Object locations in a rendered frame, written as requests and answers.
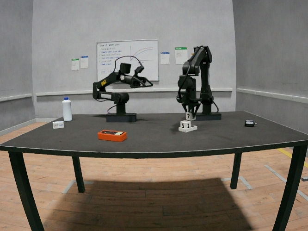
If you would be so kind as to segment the white number cube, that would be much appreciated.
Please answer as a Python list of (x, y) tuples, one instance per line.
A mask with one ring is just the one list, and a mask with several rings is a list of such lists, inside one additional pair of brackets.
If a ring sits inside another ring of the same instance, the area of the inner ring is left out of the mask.
[(195, 119), (196, 119), (196, 116), (193, 117), (191, 111), (190, 111), (190, 112), (186, 112), (186, 119), (187, 119), (187, 120), (195, 120)]
[(181, 121), (180, 122), (180, 127), (184, 129), (188, 129), (191, 127), (191, 122), (190, 121)]

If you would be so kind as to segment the orange digital multimeter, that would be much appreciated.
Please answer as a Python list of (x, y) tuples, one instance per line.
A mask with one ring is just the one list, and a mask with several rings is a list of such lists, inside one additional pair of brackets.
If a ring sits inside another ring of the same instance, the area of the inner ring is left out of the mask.
[(107, 132), (108, 130), (103, 130), (98, 133), (98, 139), (100, 140), (108, 140), (108, 141), (115, 141), (115, 142), (122, 142), (127, 138), (126, 132), (121, 131), (111, 131)]

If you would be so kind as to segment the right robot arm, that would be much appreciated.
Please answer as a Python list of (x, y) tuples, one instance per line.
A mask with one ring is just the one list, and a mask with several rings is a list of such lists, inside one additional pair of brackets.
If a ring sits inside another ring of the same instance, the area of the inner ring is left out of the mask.
[[(131, 64), (120, 63), (118, 72), (110, 73), (106, 78), (101, 81), (93, 83), (92, 96), (94, 99), (113, 100), (116, 104), (117, 113), (108, 113), (106, 116), (136, 116), (136, 113), (126, 113), (125, 103), (129, 101), (128, 93), (114, 93), (107, 92), (105, 86), (120, 81), (126, 83), (127, 74), (130, 73)], [(99, 89), (99, 91), (97, 90)]]

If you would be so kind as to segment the small white cardboard box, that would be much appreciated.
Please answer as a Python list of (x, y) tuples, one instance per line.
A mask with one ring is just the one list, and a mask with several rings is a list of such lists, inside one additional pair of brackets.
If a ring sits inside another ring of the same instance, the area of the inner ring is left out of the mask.
[(56, 129), (56, 128), (64, 128), (63, 121), (53, 122), (53, 129)]

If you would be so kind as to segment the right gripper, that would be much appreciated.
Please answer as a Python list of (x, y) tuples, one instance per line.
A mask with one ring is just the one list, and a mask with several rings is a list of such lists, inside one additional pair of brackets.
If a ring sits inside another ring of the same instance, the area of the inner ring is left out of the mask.
[[(139, 76), (137, 73), (137, 69), (139, 68), (139, 66), (134, 70), (134, 75), (128, 75), (126, 77), (126, 83), (130, 84), (131, 88), (139, 88), (139, 87), (151, 87), (153, 86), (153, 83), (147, 78), (147, 77), (142, 77)], [(146, 81), (148, 81), (151, 85), (146, 85)], [(141, 84), (142, 86), (141, 86)]]

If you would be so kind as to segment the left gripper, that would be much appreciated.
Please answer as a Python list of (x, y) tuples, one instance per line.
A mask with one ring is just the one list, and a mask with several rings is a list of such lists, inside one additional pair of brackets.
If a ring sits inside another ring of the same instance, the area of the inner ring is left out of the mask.
[[(181, 98), (183, 98), (184, 96), (186, 96), (186, 100), (184, 101), (184, 103), (182, 103), (182, 106), (185, 110), (185, 112), (187, 112), (186, 106), (188, 106), (188, 111), (192, 112), (193, 117), (196, 116), (196, 113), (201, 105), (201, 103), (199, 103), (199, 101), (202, 101), (202, 99), (197, 98), (196, 97), (196, 88), (189, 89), (189, 90), (185, 90), (186, 93), (184, 92), (180, 92), (181, 94)], [(194, 107), (196, 106), (196, 110), (194, 112)]]

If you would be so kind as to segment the white bottle with blue cap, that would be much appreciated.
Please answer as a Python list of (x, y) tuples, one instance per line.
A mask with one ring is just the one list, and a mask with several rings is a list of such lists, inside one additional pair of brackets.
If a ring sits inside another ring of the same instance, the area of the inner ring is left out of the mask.
[(64, 121), (72, 121), (71, 101), (68, 100), (68, 97), (64, 98), (64, 101), (62, 102), (62, 107)]

